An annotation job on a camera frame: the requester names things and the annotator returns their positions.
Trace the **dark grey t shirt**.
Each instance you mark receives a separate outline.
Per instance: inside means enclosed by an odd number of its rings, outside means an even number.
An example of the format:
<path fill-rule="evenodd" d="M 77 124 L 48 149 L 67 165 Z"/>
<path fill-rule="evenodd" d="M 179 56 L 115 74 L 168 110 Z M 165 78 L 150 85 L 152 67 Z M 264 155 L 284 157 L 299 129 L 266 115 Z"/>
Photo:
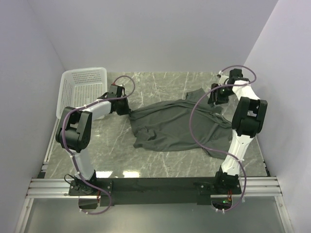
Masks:
<path fill-rule="evenodd" d="M 222 107 L 201 100 L 203 89 L 184 99 L 157 102 L 132 111 L 129 120 L 135 148 L 168 152 L 199 148 L 209 156 L 225 159 L 232 140 L 231 122 Z"/>

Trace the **white perforated plastic basket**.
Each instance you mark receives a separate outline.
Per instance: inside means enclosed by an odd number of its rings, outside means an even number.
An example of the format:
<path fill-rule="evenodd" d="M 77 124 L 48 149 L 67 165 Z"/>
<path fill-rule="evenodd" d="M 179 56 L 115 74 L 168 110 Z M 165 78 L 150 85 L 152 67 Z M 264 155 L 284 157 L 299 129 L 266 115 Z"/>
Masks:
<path fill-rule="evenodd" d="M 61 76 L 56 117 L 61 118 L 65 107 L 81 107 L 94 102 L 107 91 L 107 71 L 103 67 L 65 71 Z"/>

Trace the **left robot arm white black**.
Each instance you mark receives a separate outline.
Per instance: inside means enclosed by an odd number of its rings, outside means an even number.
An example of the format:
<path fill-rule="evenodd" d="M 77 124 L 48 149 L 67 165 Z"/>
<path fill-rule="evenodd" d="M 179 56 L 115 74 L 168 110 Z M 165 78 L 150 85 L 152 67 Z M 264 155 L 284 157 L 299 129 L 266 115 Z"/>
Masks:
<path fill-rule="evenodd" d="M 91 139 L 92 122 L 113 112 L 119 116 L 131 112 L 124 86 L 115 83 L 93 103 L 63 110 L 55 139 L 67 151 L 73 164 L 73 190 L 86 195 L 92 195 L 98 190 L 96 171 L 90 162 L 87 147 Z"/>

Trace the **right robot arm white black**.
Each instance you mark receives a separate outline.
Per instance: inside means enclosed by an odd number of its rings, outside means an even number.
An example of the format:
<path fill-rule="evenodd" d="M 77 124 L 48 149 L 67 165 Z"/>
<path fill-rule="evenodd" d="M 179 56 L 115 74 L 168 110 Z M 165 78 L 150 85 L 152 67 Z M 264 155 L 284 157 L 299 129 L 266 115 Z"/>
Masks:
<path fill-rule="evenodd" d="M 245 78 L 241 69 L 230 70 L 224 75 L 221 70 L 218 83 L 211 86 L 208 104 L 218 105 L 229 102 L 229 96 L 235 95 L 238 105 L 231 121 L 232 141 L 228 155 L 216 172 L 213 188 L 217 194 L 240 193 L 240 162 L 244 158 L 249 144 L 263 127 L 268 103 L 260 99 Z"/>

